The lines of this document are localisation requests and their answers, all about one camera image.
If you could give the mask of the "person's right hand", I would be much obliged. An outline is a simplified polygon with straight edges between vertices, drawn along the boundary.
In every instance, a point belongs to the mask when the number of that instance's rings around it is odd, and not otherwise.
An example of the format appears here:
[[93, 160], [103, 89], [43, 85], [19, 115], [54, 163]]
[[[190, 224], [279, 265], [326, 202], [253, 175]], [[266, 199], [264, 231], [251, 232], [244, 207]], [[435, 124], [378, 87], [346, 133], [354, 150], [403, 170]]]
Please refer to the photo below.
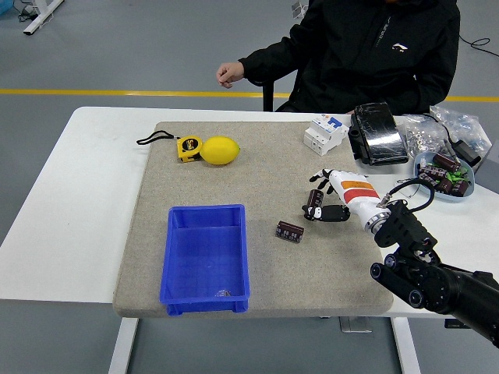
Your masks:
[[216, 72], [218, 84], [225, 89], [232, 88], [234, 82], [238, 82], [243, 78], [244, 66], [241, 62], [222, 63]]

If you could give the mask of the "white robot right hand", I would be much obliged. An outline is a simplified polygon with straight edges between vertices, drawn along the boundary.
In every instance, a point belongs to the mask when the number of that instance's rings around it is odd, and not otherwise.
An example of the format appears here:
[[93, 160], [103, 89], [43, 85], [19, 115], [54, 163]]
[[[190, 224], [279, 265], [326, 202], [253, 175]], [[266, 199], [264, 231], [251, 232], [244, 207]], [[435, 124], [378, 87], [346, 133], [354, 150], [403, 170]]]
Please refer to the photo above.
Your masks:
[[[389, 218], [388, 208], [380, 207], [381, 199], [364, 175], [349, 171], [321, 169], [310, 178], [310, 182], [320, 179], [318, 189], [310, 193], [309, 202], [302, 206], [304, 217], [309, 221], [342, 222], [353, 213], [360, 219], [361, 226], [375, 235]], [[321, 191], [327, 185], [327, 194], [335, 192], [342, 205], [322, 204]]]

